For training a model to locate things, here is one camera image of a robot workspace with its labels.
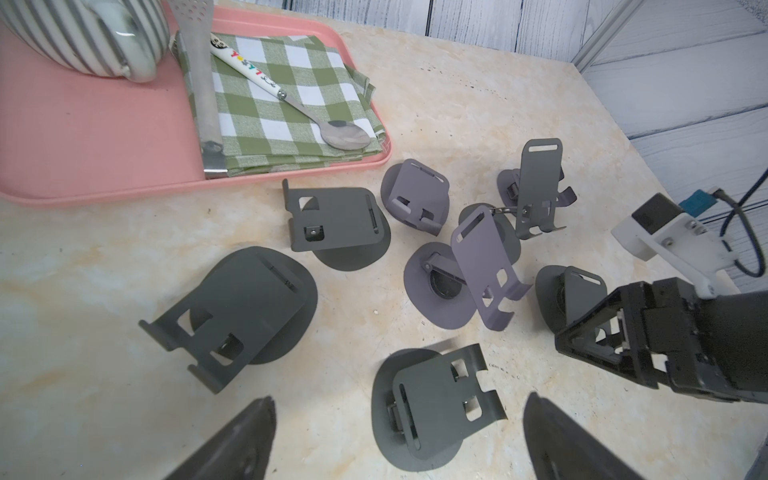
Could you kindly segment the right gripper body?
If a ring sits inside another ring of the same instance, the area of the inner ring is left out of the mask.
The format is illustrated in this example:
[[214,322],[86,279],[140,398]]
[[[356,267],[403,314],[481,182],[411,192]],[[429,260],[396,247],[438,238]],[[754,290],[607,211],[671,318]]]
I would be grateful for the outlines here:
[[718,396],[720,373],[702,343],[712,303],[679,278],[627,284],[558,332],[555,347],[641,386]]

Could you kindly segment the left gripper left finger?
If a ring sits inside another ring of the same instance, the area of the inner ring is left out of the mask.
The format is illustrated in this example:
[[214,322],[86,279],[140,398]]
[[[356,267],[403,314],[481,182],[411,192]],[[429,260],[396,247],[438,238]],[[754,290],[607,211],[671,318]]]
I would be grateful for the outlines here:
[[271,396],[252,401],[167,479],[263,479],[277,429]]

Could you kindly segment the dark green phone stand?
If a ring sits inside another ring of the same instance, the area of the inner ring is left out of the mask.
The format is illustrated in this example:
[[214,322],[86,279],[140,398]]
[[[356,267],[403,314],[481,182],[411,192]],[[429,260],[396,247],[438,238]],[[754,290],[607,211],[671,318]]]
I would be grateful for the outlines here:
[[290,352],[317,304],[309,270],[276,250],[252,246],[227,255],[195,289],[139,326],[166,350],[187,351],[196,360],[188,370],[217,394],[245,366]]
[[605,281],[575,266],[548,265],[535,280],[535,294],[547,327],[558,333],[607,295]]
[[282,181],[290,247],[312,252],[326,266],[344,272],[382,258],[391,229],[371,191],[362,187],[292,189]]
[[487,369],[479,344],[441,354],[403,349],[379,367],[372,387],[371,422],[382,455],[396,468],[440,468],[463,441],[507,418],[496,391],[481,389]]
[[504,204],[488,205],[502,246],[514,264],[521,256],[521,242],[536,234],[550,233],[555,225],[558,185],[564,179],[562,171],[563,145],[558,138],[532,139],[522,150],[518,207],[513,213]]

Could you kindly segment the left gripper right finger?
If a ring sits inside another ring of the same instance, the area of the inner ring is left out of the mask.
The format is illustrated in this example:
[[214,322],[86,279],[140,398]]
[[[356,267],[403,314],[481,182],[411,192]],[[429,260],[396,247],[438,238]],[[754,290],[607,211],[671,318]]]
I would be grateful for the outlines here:
[[524,436],[537,479],[642,479],[547,398],[531,392]]

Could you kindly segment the green checkered cloth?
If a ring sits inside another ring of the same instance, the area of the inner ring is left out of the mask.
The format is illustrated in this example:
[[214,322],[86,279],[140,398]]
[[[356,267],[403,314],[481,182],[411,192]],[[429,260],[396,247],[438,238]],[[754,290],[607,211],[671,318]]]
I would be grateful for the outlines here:
[[[384,152],[385,127],[371,105],[374,85],[346,65],[340,52],[316,36],[219,39],[262,71],[286,93],[280,100],[219,58],[212,60],[223,151],[232,177],[327,168]],[[307,109],[300,113],[288,101]],[[362,150],[327,144],[317,120],[343,120],[370,138]]]

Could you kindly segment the right aluminium frame post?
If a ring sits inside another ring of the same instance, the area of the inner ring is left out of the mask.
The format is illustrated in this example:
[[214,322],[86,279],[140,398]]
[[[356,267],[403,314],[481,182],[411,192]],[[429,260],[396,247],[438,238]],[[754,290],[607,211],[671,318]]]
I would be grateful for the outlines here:
[[610,11],[572,60],[580,74],[594,63],[644,3],[645,0],[623,0]]

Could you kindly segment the pink tray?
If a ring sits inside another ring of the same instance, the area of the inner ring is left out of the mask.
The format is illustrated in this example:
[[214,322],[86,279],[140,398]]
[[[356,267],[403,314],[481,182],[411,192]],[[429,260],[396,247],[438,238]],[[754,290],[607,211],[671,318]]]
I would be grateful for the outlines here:
[[63,207],[210,189],[177,61],[137,84],[60,66],[1,30],[1,195]]

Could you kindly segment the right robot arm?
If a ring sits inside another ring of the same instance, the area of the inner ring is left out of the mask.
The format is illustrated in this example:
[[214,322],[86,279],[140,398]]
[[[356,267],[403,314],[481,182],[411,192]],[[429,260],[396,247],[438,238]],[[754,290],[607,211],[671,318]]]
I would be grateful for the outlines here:
[[701,299],[677,278],[616,288],[555,336],[556,350],[638,385],[767,401],[767,294]]

